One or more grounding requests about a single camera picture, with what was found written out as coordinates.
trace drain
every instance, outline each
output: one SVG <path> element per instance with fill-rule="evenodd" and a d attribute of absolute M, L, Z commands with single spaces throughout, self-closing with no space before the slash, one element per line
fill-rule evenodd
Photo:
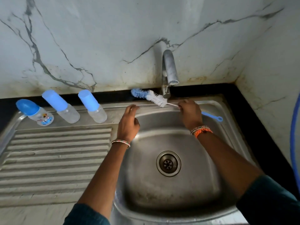
<path fill-rule="evenodd" d="M 181 160 L 173 151 L 163 151 L 156 159 L 158 171 L 167 177 L 175 176 L 181 169 Z"/>

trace black countertop edge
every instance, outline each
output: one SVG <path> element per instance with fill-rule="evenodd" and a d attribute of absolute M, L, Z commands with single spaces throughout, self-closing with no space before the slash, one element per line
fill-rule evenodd
<path fill-rule="evenodd" d="M 222 94 L 226 99 L 227 104 L 230 106 L 240 130 L 252 149 L 252 153 L 262 170 L 300 200 L 300 195 L 290 164 L 234 84 L 178 86 L 171 87 L 170 91 L 172 98 Z M 95 92 L 93 95 L 100 104 L 141 100 L 134 98 L 131 95 L 130 90 Z M 66 94 L 62 95 L 62 97 L 73 106 L 82 105 L 77 94 Z M 2 117 L 0 120 L 1 131 L 17 112 L 15 103 L 19 99 L 21 98 L 0 99 L 0 114 Z M 29 99 L 42 107 L 49 106 L 41 96 L 27 97 L 26 99 Z"/>

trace stainless steel sink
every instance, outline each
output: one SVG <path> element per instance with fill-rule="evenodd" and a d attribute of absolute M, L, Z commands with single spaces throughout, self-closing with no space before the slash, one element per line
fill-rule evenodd
<path fill-rule="evenodd" d="M 223 99 L 194 100 L 203 111 L 223 117 L 223 122 L 203 120 L 253 162 Z M 47 127 L 17 113 L 0 135 L 0 207 L 75 203 L 116 138 L 118 122 L 131 103 L 104 104 L 108 118 L 102 124 L 95 123 L 83 106 L 76 107 L 80 120 L 74 124 L 47 108 L 55 117 Z M 236 223 L 244 222 L 235 196 L 183 126 L 178 108 L 147 101 L 134 104 L 141 107 L 136 115 L 141 129 L 122 163 L 111 224 L 232 224 L 233 216 Z"/>
<path fill-rule="evenodd" d="M 212 131 L 250 160 L 226 106 L 196 100 Z M 127 217 L 155 222 L 204 221 L 236 211 L 237 198 L 220 177 L 199 141 L 184 127 L 180 112 L 158 108 L 137 114 L 140 131 L 127 150 L 115 206 Z"/>

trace dark green sleeve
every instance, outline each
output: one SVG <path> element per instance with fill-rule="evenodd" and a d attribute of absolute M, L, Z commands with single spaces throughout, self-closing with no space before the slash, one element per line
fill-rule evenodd
<path fill-rule="evenodd" d="M 75 204 L 63 225 L 110 225 L 110 223 L 88 205 Z"/>
<path fill-rule="evenodd" d="M 300 202 L 266 175 L 253 182 L 236 207 L 251 225 L 300 224 Z"/>

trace clear plastic bottle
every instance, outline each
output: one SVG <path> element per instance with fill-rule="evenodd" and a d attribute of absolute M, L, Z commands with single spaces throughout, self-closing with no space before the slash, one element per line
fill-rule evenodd
<path fill-rule="evenodd" d="M 106 112 L 89 90 L 86 89 L 80 91 L 78 93 L 78 97 L 88 110 L 88 114 L 94 119 L 95 122 L 103 123 L 106 121 Z"/>
<path fill-rule="evenodd" d="M 80 114 L 77 110 L 67 103 L 59 94 L 54 90 L 47 90 L 42 94 L 42 97 L 57 111 L 68 123 L 78 122 Z"/>
<path fill-rule="evenodd" d="M 16 102 L 16 105 L 23 114 L 36 121 L 38 125 L 47 126 L 54 120 L 54 116 L 50 112 L 30 100 L 20 99 Z"/>

